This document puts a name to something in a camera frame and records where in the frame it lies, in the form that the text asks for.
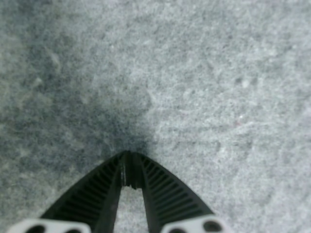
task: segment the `gray carpet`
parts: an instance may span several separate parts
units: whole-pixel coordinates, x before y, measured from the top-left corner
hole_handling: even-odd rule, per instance
[[[0,232],[117,152],[237,233],[311,233],[311,2],[1,0]],[[124,189],[115,232],[147,232]]]

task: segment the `mounting hole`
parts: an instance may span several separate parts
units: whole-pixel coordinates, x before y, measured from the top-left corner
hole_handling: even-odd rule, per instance
[[[31,227],[26,233],[44,233],[45,227],[42,225],[36,225],[34,227]]]
[[[203,227],[206,232],[220,232],[222,230],[222,227],[214,221],[205,222]]]
[[[179,228],[175,228],[173,230],[170,230],[169,233],[186,233],[184,230],[179,229]]]
[[[82,233],[80,230],[77,230],[77,229],[72,229],[72,230],[69,230],[65,233]]]

